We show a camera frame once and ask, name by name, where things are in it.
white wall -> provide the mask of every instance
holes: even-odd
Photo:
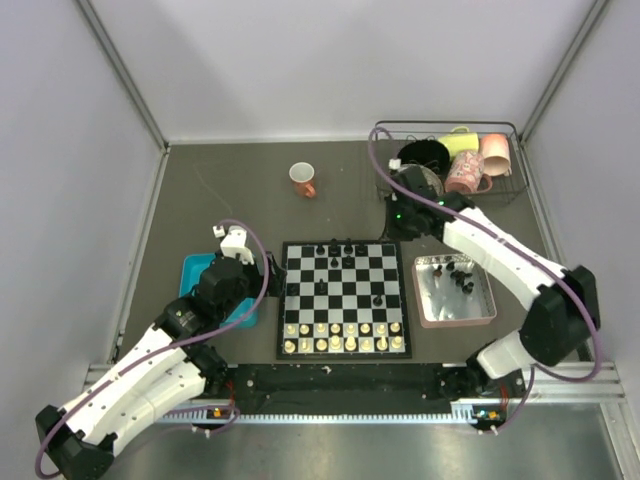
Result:
[[[36,413],[106,359],[159,151],[73,2],[0,2],[0,59],[0,478],[24,479]]]
[[[382,118],[521,127],[591,0],[93,0],[164,135],[364,135]]]
[[[640,420],[640,3],[611,3],[530,152],[570,264],[596,273],[607,354]]]

chessboard border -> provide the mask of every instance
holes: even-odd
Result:
[[[347,240],[338,240],[338,244],[344,246]],[[378,240],[351,240],[351,243],[355,245],[357,243],[364,243],[366,245],[393,245],[396,249],[396,263],[398,268],[398,282],[400,283],[400,309],[402,311],[402,326],[403,332],[405,332],[405,351],[404,352],[372,352],[372,353],[364,353],[364,352],[343,352],[343,353],[284,353],[282,352],[282,348],[284,345],[284,315],[285,315],[285,298],[287,296],[286,289],[286,280],[285,280],[285,288],[280,296],[280,300],[278,302],[278,321],[277,321],[277,340],[276,340],[276,360],[309,360],[309,361],[334,361],[334,360],[362,360],[362,359],[371,359],[371,360],[403,360],[403,359],[411,359],[413,358],[413,353],[411,349],[411,330],[409,329],[409,313],[407,310],[407,292],[405,285],[405,277],[404,277],[404,268],[402,266],[402,249],[400,247],[400,242],[393,241],[378,241]],[[297,241],[297,242],[282,242],[282,256],[280,265],[283,269],[287,270],[287,251],[289,247],[295,246],[308,246],[313,245],[317,247],[318,245],[323,245],[327,248],[331,244],[331,240],[326,241]]]

pink mug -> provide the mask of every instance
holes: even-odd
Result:
[[[487,188],[478,190],[482,179],[487,182]],[[464,194],[484,193],[491,190],[491,177],[484,173],[484,157],[479,152],[464,150],[456,155],[451,170],[444,182],[446,192],[460,192]]]

blue tray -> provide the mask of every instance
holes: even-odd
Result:
[[[180,296],[186,295],[189,293],[191,288],[198,283],[200,280],[200,274],[211,265],[213,259],[216,258],[213,253],[200,253],[196,255],[189,255],[184,259],[184,264],[182,265],[182,278],[180,279]],[[222,325],[228,325],[231,322],[237,320],[240,315],[249,310],[253,304],[255,303],[255,299],[253,298],[245,298],[244,301],[238,305],[233,313],[229,316],[227,320],[222,322]],[[258,322],[258,312],[254,311],[249,318],[247,318],[244,322],[240,323],[236,328],[249,328],[253,327]]]

wire rack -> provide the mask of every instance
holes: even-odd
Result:
[[[424,138],[439,138],[451,133],[458,126],[466,126],[480,137],[489,133],[503,133],[509,141],[511,151],[511,175],[493,177],[493,188],[485,193],[469,195],[474,200],[491,200],[503,204],[511,203],[518,195],[529,187],[529,178],[523,167],[524,155],[516,127],[508,122],[478,122],[478,121],[444,121],[444,120],[381,120],[376,126],[386,128],[395,143],[389,141],[384,135],[376,136],[376,154],[379,161],[386,164],[387,160],[396,156],[397,151],[408,143]],[[391,190],[386,182],[376,179],[378,198],[382,199]]]

